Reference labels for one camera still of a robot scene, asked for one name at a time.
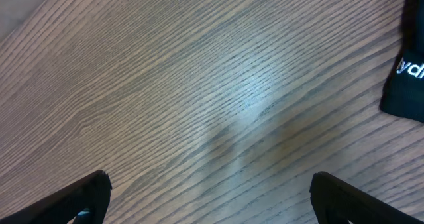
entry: gray floor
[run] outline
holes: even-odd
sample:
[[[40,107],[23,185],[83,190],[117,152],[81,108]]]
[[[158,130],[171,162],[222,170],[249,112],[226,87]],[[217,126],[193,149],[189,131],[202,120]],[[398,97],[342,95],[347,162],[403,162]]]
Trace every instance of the gray floor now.
[[[0,0],[0,42],[44,0]]]

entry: wooden table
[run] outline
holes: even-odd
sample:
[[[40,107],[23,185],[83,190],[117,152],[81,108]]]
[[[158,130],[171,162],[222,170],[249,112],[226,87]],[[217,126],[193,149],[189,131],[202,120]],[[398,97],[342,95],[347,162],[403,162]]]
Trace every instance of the wooden table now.
[[[0,217],[102,169],[106,223],[316,223],[325,170],[424,219],[423,125],[378,109],[412,10],[45,0],[0,44]]]

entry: wooden surface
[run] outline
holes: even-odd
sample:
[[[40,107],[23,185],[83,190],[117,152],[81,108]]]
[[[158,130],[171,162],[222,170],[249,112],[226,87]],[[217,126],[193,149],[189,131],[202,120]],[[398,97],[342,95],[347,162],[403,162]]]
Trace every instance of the wooden surface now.
[[[106,223],[316,223],[326,170],[424,219],[379,111],[405,0],[46,0],[0,44],[0,217],[97,170]]]

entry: black cloth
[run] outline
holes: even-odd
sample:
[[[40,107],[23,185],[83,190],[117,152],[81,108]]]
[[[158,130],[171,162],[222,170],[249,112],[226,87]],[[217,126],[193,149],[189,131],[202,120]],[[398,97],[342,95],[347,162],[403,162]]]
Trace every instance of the black cloth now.
[[[424,122],[424,0],[420,0],[415,42],[389,78],[380,104],[383,112]]]

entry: black object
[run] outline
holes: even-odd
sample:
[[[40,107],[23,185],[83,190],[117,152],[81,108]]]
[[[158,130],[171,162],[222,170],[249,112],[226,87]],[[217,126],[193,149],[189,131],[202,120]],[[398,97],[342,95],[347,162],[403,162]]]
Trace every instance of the black object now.
[[[100,224],[111,189],[108,175],[99,170],[0,220],[0,224],[67,224],[73,218],[73,224]]]
[[[380,109],[390,115],[424,122],[424,0],[419,1],[415,42],[390,76]]]
[[[424,224],[326,172],[309,191],[319,224]]]

